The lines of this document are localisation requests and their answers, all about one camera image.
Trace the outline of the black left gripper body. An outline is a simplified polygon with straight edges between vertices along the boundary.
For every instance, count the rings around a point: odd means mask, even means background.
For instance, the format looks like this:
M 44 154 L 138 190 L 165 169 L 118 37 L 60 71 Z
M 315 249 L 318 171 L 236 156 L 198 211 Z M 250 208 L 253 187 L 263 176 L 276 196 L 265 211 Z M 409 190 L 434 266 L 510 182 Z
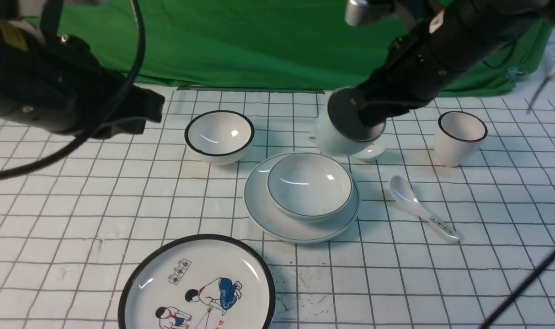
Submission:
M 111 139 L 119 134 L 140 135 L 146 123 L 162 121 L 165 97 L 147 88 L 133 87 L 113 109 L 100 112 L 105 117 L 91 139 Z

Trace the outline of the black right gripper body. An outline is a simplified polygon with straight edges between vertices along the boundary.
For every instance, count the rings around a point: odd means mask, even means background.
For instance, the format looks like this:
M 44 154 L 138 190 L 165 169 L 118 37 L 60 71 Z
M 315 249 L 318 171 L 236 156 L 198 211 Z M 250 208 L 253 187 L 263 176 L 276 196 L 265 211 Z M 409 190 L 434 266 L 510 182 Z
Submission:
M 361 123 L 373 127 L 426 106 L 446 87 L 439 64 L 426 38 L 397 38 L 384 64 L 353 89 Z

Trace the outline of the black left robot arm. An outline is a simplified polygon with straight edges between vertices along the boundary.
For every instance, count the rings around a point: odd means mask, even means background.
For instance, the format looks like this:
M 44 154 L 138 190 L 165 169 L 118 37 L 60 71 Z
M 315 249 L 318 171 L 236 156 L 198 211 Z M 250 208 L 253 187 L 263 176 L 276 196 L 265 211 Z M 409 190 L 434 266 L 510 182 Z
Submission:
M 90 46 L 58 34 L 70 0 L 0 0 L 0 119 L 92 139 L 142 134 L 165 98 L 100 65 Z

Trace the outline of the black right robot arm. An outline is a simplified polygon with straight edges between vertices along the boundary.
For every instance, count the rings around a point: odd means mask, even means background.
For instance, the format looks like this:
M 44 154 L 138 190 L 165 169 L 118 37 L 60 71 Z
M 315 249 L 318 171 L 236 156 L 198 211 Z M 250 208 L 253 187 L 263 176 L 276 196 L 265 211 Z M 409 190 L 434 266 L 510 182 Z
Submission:
M 396 14 L 408 29 L 385 63 L 346 90 L 340 106 L 370 127 L 425 107 L 447 86 L 538 20 L 555 27 L 555 0 L 349 0 L 345 21 L 363 26 Z

